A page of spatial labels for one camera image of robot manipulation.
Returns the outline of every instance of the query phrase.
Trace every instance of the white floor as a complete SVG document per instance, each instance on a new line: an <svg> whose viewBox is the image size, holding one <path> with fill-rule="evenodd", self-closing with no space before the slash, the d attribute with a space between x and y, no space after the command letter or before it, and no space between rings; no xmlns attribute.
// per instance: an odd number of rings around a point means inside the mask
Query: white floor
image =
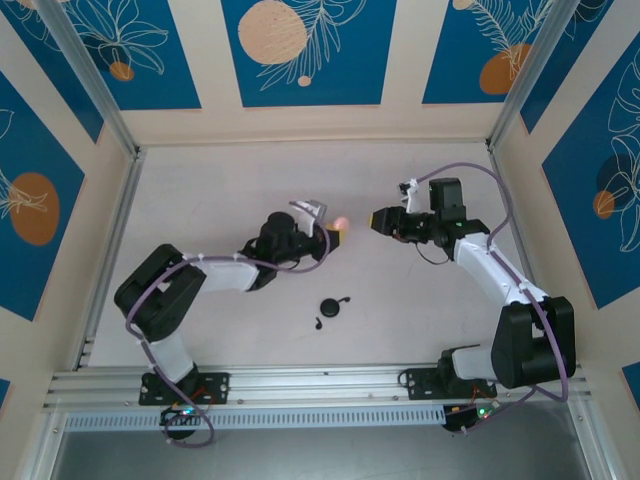
<svg viewBox="0 0 640 480"><path fill-rule="evenodd" d="M398 205L397 184L454 161L489 167L483 144L314 142L162 147L149 150L102 314L91 366L145 365L124 330L113 294L161 243L190 253L232 254L266 217L294 199L351 220L345 244L318 270L279 274L265 289L201 294L180 331L201 365L430 362L443 349L493 337L500 305L453 263L432 266L411 245L368 228L369 215ZM493 180L458 169L469 218L489 228L504 217ZM426 187L423 207L428 207ZM517 266L511 233L497 244ZM422 247L433 259L435 246ZM315 329L319 304L350 296Z"/></svg>

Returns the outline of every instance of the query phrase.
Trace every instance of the purple cable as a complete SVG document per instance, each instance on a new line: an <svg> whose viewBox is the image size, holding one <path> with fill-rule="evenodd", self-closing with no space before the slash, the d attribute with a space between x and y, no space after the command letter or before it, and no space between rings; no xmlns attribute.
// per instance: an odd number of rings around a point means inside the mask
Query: purple cable
<svg viewBox="0 0 640 480"><path fill-rule="evenodd" d="M297 203L297 202L289 202L289 205L304 209L304 207L302 205L300 205L299 203ZM268 268L271 268L273 270L277 270L277 271L280 271L280 272L295 273L295 274L308 273L308 272L311 272L311 271L315 270L316 268L318 268L320 265L322 265L324 263L325 259L329 255L329 250L331 248L331 245L330 245L329 232L327 231L327 229L324 228L318 222L318 218L312 212L307 211L307 213L314 218L316 225L318 225L320 227L320 230L322 231L322 234L324 235L324 241L325 241L325 245L326 245L326 248L325 248L324 253L322 254L322 257L320 258L320 260L318 260L315 264L311 265L310 267L302 268L300 270L289 270L288 268L280 267L279 265L275 265L273 263L263 262L261 260L251 260L251 259L248 259L248 258L240 258L240 257L236 258L236 257L232 257L232 256L217 256L217 255L206 256L206 257L202 257L202 258L200 258L200 257L192 257L192 258L185 259L182 262L177 263L174 266L168 268L151 285L149 285L149 287L144 291L144 293L142 295L140 295L140 298L138 298L138 300L133 304L133 307L131 307L131 310L129 311L129 314L127 315L127 319L126 319L126 322L125 322L125 328L126 328L127 332L129 332L131 335L133 335L134 337L136 337L140 341L140 344L142 346L142 350L144 351L145 355L147 356L147 358L151 362L151 365L153 365L153 370L156 372L156 375L158 375L158 377L160 377L160 379L164 383L166 383L169 386L169 388L171 388L171 390L173 390L173 392L176 395L178 395L178 397L180 397L182 399L182 401L184 403L186 403L191 408L193 408L193 410L196 412L197 416L202 418L202 420L207 424L207 427L209 428L209 438L207 440L205 440L204 442L200 442L200 443L176 442L171 437L169 437L169 427L174 422L177 422L176 419L179 419L181 417L180 415L176 415L176 416L172 417L171 419L169 419L169 421L165 424L165 427L164 427L164 430L163 430L164 436L167 439L167 443L169 443L171 445L175 445L176 447L181 447L181 448L201 448L201 447L206 447L208 445L211 445L213 443L213 438L214 438L213 423L211 423L211 420L207 416L206 412L204 410L202 410L185 393L183 393L182 390L180 390L166 376L166 374L162 371L162 369L158 366L156 358L154 357L153 353L151 352L151 350L149 348L149 344L147 343L147 340L145 339L144 335L142 335L141 333L135 331L133 329L133 327L132 327L133 319L135 318L136 313L138 313L138 310L140 309L142 304L147 300L147 298L149 298L149 296L153 293L153 291L156 288L158 288L172 274L174 274L178 270L186 267L187 265L189 265L191 263L199 263L199 262L213 263L213 262L220 262L220 261L225 261L225 262L236 261L236 262L239 262L239 263L246 263L246 264L249 264L249 265L268 267Z"/></svg>
<svg viewBox="0 0 640 480"><path fill-rule="evenodd" d="M435 169L434 171L420 177L417 178L416 181L418 183L422 183L425 180L428 180L430 178L435 177L436 175L438 175L439 173L442 173L444 171L450 170L452 168L457 168L457 167L469 167L469 168L474 168L476 170L480 170L484 173L486 173L487 175L489 175L490 177L492 177L496 183L498 184L498 189L500 190L500 196L502 197L502 201L505 205L505 208L507 210L507 215L505 217L505 219L489 234L489 237L487 238L487 249L489 249L489 247L491 247L491 244L493 243L493 239L495 238L495 236L504 228L508 225L509 221L511 220L511 218L513 217L513 201L511 200L511 196L509 195L509 191L507 190L506 185L504 184L504 182L502 181L502 179L496 175L494 172L492 172L491 170L489 170L486 167L483 167L482 165L477 165L475 163L470 163L470 162L455 162L455 163L450 163L449 165L445 165L444 167L440 167ZM498 254L496 254L495 252L492 252L491 250L489 250L491 252L491 256L496 260L496 262L498 262L498 264L502 267L502 269L507 273L507 275L509 275L514 282L516 282L517 285L520 285L522 283L522 279L513 271L513 269L511 269L509 267L509 265L507 265L502 258L500 258L500 256ZM547 397L551 398L552 400L555 400L557 402L566 402L569 398L569 379L567 378L567 370L565 368L564 365L564 361L562 359L562 353L560 352L560 347L558 346L558 341L556 340L555 335L553 334L553 330L551 329L551 325L549 324L549 320L547 319L547 315L544 312L544 310L542 310L542 307L540 307L540 304L536 301L535 297L533 296L533 294L526 288L522 289L522 293L527 297L527 299L531 302L531 305L533 305L534 310L536 311L538 317L540 317L540 321L542 322L542 325L544 327L544 331L547 334L547 338L549 340L549 344L551 345L551 350L553 351L553 356L556 360L556 364L558 365L558 372L560 374L560 382L562 384L562 394L560 396L551 393L547 390L545 390L542 387L539 387L537 385L531 385L531 391L528 392L524 397L522 397L520 400L518 400L517 402L511 404L508 407L503 407L500 410L498 410L493 416L489 417L489 418L494 418L497 414L502 413L508 409L510 409L511 407L516 407L518 405L522 405L524 402L526 402L531 396L533 396L534 393L539 392L542 393L543 395L546 395ZM480 423L477 423L476 425L474 425L471 428L468 428L466 431L472 431L475 430L476 428L479 428L481 425L484 425L486 423L486 420Z"/></svg>

